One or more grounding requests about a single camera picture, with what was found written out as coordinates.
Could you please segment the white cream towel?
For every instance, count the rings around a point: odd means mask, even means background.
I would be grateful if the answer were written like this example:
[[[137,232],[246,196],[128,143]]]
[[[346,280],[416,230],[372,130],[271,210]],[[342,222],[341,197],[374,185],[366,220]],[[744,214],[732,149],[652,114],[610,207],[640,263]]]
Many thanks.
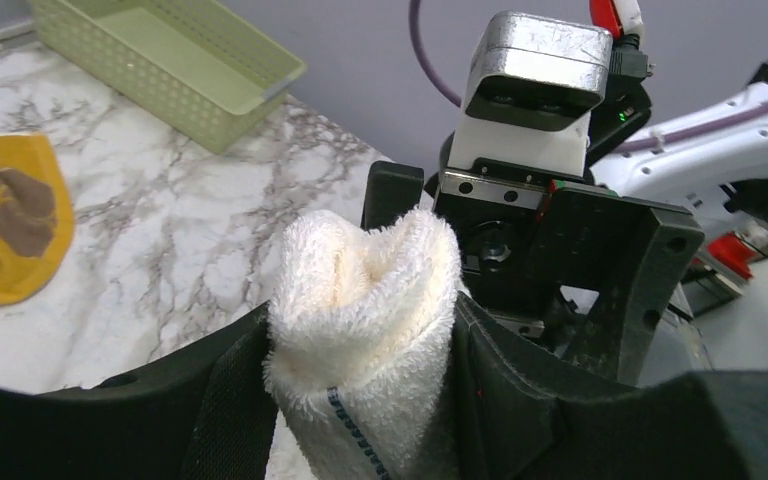
[[[414,209],[364,231],[327,211],[287,227],[266,391],[317,479],[455,479],[447,385],[460,256]]]

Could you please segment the yellow brown towel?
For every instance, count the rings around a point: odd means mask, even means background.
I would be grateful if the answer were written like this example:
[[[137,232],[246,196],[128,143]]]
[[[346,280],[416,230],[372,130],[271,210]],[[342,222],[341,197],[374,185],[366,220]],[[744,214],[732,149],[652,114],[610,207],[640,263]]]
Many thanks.
[[[48,138],[0,135],[0,306],[43,289],[73,234],[70,194]]]

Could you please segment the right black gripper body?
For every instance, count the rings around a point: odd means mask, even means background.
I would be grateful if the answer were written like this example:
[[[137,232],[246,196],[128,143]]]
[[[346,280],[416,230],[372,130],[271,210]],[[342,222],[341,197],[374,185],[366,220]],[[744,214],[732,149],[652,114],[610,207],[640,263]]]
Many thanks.
[[[526,338],[565,338],[578,320],[574,301],[558,286],[527,280],[522,267],[542,190],[565,178],[517,169],[505,178],[499,169],[491,175],[441,170],[431,177],[433,210],[455,231],[473,300]]]

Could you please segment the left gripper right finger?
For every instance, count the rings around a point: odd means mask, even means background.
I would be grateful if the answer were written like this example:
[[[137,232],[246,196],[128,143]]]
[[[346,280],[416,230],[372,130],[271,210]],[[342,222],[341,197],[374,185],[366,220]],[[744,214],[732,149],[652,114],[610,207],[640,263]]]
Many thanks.
[[[768,371],[688,372],[637,389],[568,364],[455,304],[465,479],[768,479]]]

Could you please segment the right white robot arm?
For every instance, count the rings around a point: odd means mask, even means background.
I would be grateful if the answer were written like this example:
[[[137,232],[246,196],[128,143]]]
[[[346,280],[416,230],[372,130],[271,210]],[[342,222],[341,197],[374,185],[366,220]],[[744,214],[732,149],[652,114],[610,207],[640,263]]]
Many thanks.
[[[635,382],[695,252],[768,222],[768,62],[739,95],[648,127],[645,60],[523,50],[475,59],[435,210],[381,236],[387,269],[464,279],[500,319],[540,319],[563,286],[598,297],[563,359]]]

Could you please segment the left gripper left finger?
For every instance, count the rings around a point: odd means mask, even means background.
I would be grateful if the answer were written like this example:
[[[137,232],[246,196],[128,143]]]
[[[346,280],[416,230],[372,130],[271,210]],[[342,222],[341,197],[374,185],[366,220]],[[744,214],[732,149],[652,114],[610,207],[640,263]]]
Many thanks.
[[[91,389],[0,389],[0,479],[261,479],[268,309]]]

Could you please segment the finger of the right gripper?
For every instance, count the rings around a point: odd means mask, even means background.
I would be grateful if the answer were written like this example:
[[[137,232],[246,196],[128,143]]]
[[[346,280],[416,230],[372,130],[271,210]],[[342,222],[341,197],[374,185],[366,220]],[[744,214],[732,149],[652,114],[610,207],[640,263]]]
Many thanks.
[[[384,228],[420,203],[424,185],[421,168],[384,160],[369,169],[360,227]]]
[[[658,322],[704,234],[680,206],[556,185],[546,205],[550,264],[564,286],[596,292],[563,360],[635,385]]]

